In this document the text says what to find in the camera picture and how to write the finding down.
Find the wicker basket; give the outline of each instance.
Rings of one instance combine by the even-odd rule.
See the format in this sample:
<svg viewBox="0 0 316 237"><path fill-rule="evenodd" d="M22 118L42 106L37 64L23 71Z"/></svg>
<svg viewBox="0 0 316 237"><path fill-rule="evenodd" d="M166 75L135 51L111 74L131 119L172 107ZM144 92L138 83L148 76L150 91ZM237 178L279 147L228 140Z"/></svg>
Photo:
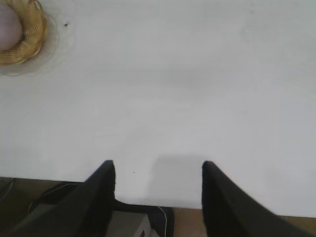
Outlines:
<svg viewBox="0 0 316 237"><path fill-rule="evenodd" d="M21 19L23 38L12 49L0 52L0 66L20 64L35 56L47 35L47 20L37 0L0 0Z"/></svg>

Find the brown floor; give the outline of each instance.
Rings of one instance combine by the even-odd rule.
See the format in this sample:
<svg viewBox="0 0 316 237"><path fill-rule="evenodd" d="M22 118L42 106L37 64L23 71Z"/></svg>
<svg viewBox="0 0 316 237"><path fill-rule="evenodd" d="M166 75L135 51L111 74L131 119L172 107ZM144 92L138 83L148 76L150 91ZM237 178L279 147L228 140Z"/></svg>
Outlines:
<svg viewBox="0 0 316 237"><path fill-rule="evenodd" d="M0 202L0 232L14 226L28 213L32 200L58 182L17 180L10 198ZM206 237L201 210L175 208L175 237ZM299 228L316 236L316 218L283 217Z"/></svg>

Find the white table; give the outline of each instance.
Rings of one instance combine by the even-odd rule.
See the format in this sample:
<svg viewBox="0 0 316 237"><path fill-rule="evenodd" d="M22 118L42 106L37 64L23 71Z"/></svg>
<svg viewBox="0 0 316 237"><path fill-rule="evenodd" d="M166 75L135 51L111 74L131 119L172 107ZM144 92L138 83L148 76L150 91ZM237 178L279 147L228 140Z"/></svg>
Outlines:
<svg viewBox="0 0 316 237"><path fill-rule="evenodd" d="M212 160L316 216L316 1L41 2L42 52L0 69L0 176L84 181L113 159L117 199L200 208Z"/></svg>

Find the white egg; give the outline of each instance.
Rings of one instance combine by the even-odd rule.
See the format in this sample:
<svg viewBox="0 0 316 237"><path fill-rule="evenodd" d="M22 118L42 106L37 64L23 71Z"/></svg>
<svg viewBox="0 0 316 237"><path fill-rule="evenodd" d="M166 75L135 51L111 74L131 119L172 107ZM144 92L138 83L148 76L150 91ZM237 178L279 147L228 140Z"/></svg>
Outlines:
<svg viewBox="0 0 316 237"><path fill-rule="evenodd" d="M23 34L19 16L6 4L0 4L0 51L14 47Z"/></svg>

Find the black object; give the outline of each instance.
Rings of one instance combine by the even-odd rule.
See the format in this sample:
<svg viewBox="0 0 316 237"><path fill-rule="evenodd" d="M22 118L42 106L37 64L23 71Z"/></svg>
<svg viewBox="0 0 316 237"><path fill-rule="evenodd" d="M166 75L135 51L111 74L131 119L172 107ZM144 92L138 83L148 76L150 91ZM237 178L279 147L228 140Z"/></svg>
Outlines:
<svg viewBox="0 0 316 237"><path fill-rule="evenodd" d="M104 237L114 206L115 169L104 162L43 215L4 237Z"/></svg>
<svg viewBox="0 0 316 237"><path fill-rule="evenodd" d="M261 206L209 161L203 164L202 207L209 237L312 237Z"/></svg>
<svg viewBox="0 0 316 237"><path fill-rule="evenodd" d="M60 205L81 183L61 182L51 189L48 189L41 196L33 201L29 211L32 213L40 204ZM141 206L125 204L117 200L111 200L112 211L124 211L147 214L151 227L160 237L172 237L174 228L174 213L170 207Z"/></svg>

